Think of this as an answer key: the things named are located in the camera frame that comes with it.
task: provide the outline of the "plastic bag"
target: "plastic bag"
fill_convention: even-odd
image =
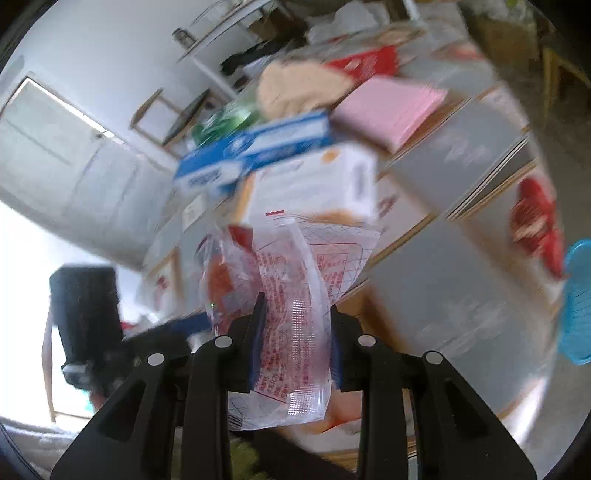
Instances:
[[[230,225],[216,228],[196,253],[203,269],[199,282],[200,303],[205,307],[215,335],[227,334],[232,321],[252,313],[262,291],[252,229]]]
[[[256,285],[267,298],[261,373],[249,394],[228,393],[230,425],[256,430],[323,419],[330,398],[330,302],[297,222],[254,232],[260,284],[244,243],[223,231],[205,242],[200,288],[218,332],[245,309],[252,311]]]

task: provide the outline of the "white plastic bag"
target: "white plastic bag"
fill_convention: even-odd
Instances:
[[[243,247],[227,245],[229,238],[223,236],[221,242],[212,243],[209,252],[213,261],[202,258],[201,290],[206,292],[202,301],[209,305],[208,313],[218,330],[221,325],[222,330],[229,327],[230,311],[243,311],[235,306],[254,305],[256,300],[252,271],[244,274],[239,268],[240,258],[250,255]],[[229,424],[236,430],[256,430],[323,419],[330,398],[330,302],[326,285],[296,221],[257,228],[253,247],[267,298],[261,373],[249,394],[228,393]],[[222,251],[229,261],[223,271]],[[220,274],[226,278],[212,301],[210,287],[219,283]],[[215,308],[222,305],[222,297],[233,306],[223,308],[219,321]]]

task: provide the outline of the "white wall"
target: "white wall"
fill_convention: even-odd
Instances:
[[[210,86],[172,38],[189,28],[212,0],[59,0],[27,33],[0,74],[0,106],[25,75],[150,158],[174,170],[168,154],[128,129],[138,107],[158,88],[186,106]],[[203,33],[212,24],[200,23]],[[217,68],[228,55],[252,45],[233,28],[202,52]]]

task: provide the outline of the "wooden chair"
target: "wooden chair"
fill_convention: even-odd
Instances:
[[[557,34],[549,34],[542,38],[542,58],[544,63],[544,126],[548,121],[550,109],[558,99],[560,90],[560,69],[567,70],[581,80],[588,89],[591,81],[576,59]]]

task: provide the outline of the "table surface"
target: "table surface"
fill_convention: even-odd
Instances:
[[[385,309],[396,312],[396,326],[407,340],[411,353],[420,354],[433,347],[445,350],[452,364],[524,447],[537,471],[544,472],[574,438],[589,411],[587,405],[591,406],[591,394],[589,403],[581,402],[571,408],[571,393],[579,391],[572,387],[580,380],[581,373],[580,370],[571,371],[559,358],[552,375],[557,352],[557,325],[552,312],[540,312],[532,305],[531,299],[521,292],[519,282],[508,279],[506,272],[494,265],[494,259],[483,253],[462,225],[448,219],[465,201],[467,192],[475,189],[499,164],[497,160],[483,163],[476,154],[470,156],[470,145],[474,151],[482,152],[484,148],[491,158],[509,156],[513,148],[518,152],[511,154],[514,157],[527,151],[531,158],[526,156],[516,169],[533,159],[543,169],[543,153],[537,148],[532,133],[523,126],[527,125],[527,118],[512,111],[518,110],[518,106],[511,104],[510,94],[509,100],[505,97],[500,106],[487,103],[484,96],[504,86],[485,59],[475,55],[467,61],[462,57],[470,50],[470,40],[464,31],[454,27],[457,18],[450,13],[450,5],[442,4],[441,8],[443,12],[438,17],[433,13],[433,6],[429,7],[431,18],[427,21],[427,35],[398,48],[401,74],[459,92],[469,101],[431,133],[428,141],[418,143],[388,165],[395,176],[404,178],[427,199],[437,219],[394,254],[374,265],[368,277]],[[455,48],[459,44],[462,48],[450,51],[450,46]],[[457,136],[459,132],[463,134],[461,138]],[[520,142],[525,142],[527,148],[518,149],[516,145],[521,145]],[[457,145],[464,143],[465,151],[456,155]],[[429,149],[440,151],[431,155]],[[454,170],[454,155],[462,168]],[[495,183],[493,179],[490,184],[491,190],[504,188],[501,188],[504,184],[501,180]],[[192,282],[199,276],[193,262],[193,245],[199,243],[212,219],[204,215],[184,230],[180,217],[180,213],[173,216],[158,233],[145,267],[149,270],[171,248],[178,247],[181,265],[191,265],[183,271],[183,278]],[[498,223],[507,228],[506,218]],[[393,271],[405,272],[405,275],[393,277]],[[470,330],[471,322],[480,322],[483,312],[490,316],[495,309],[505,309],[498,331],[492,332],[488,327]],[[443,330],[438,336],[429,337],[431,324],[421,323],[421,319],[442,316],[445,317]],[[463,325],[461,322],[454,324],[454,318],[458,317],[463,319]],[[460,335],[459,343],[458,338],[446,339],[446,329],[458,325],[465,328],[465,332],[478,333],[472,337],[468,335],[469,338]],[[550,395],[542,407],[548,386]],[[563,407],[552,408],[551,401],[560,402]],[[540,409],[540,421],[535,423]],[[551,445],[552,435],[548,440],[540,437],[548,434],[548,429],[544,430],[545,419],[556,415],[565,415],[568,421],[561,431],[560,441]]]

